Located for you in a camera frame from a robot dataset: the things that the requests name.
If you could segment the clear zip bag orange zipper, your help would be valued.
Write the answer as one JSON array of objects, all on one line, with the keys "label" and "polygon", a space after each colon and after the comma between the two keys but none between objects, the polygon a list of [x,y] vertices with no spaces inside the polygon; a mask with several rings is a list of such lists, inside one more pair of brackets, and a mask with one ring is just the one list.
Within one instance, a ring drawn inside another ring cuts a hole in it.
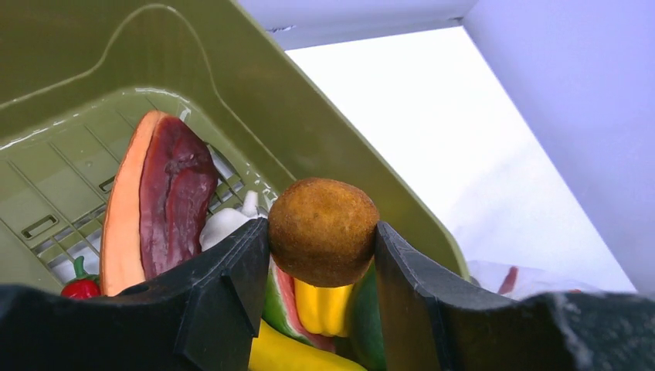
[{"label": "clear zip bag orange zipper", "polygon": [[456,235],[471,276],[495,294],[511,266],[519,269],[517,283],[502,296],[514,300],[552,291],[610,289],[591,267],[598,240],[584,223],[495,211],[462,216]]}]

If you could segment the brown kiwi fruit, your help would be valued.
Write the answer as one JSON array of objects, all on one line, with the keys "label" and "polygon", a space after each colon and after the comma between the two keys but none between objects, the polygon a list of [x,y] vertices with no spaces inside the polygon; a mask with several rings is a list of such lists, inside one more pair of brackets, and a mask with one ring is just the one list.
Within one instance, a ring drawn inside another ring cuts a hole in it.
[{"label": "brown kiwi fruit", "polygon": [[283,191],[268,220],[270,252],[282,271],[315,287],[337,288],[368,270],[380,214],[353,185],[307,178]]}]

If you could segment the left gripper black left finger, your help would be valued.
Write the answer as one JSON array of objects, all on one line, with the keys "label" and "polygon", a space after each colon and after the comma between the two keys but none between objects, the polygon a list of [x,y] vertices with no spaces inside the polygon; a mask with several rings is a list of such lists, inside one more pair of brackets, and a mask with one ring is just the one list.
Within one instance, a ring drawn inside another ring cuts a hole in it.
[{"label": "left gripper black left finger", "polygon": [[245,370],[269,268],[268,222],[114,297],[1,288],[3,370]]}]

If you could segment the white mushroom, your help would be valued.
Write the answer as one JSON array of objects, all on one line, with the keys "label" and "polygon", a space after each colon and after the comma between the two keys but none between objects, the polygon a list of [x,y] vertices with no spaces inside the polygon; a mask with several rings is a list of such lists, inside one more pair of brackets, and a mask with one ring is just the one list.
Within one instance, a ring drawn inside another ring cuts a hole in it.
[{"label": "white mushroom", "polygon": [[210,216],[199,236],[201,251],[214,247],[249,220],[261,217],[258,207],[259,194],[248,191],[240,209],[225,208]]}]

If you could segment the long red chili pepper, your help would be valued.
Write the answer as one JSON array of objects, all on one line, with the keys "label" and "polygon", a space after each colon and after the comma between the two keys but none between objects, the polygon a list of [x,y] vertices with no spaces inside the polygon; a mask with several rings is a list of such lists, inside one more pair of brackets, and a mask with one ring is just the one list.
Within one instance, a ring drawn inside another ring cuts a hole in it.
[{"label": "long red chili pepper", "polygon": [[518,279],[518,271],[519,269],[516,266],[511,266],[508,269],[504,280],[497,290],[498,294],[509,295],[514,291]]}]

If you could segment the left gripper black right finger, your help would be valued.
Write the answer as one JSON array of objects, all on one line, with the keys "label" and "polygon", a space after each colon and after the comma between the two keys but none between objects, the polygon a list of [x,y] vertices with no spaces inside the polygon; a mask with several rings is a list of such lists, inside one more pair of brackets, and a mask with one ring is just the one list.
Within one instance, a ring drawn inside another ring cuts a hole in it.
[{"label": "left gripper black right finger", "polygon": [[377,226],[390,370],[652,370],[654,301],[546,292],[515,301],[465,281]]}]

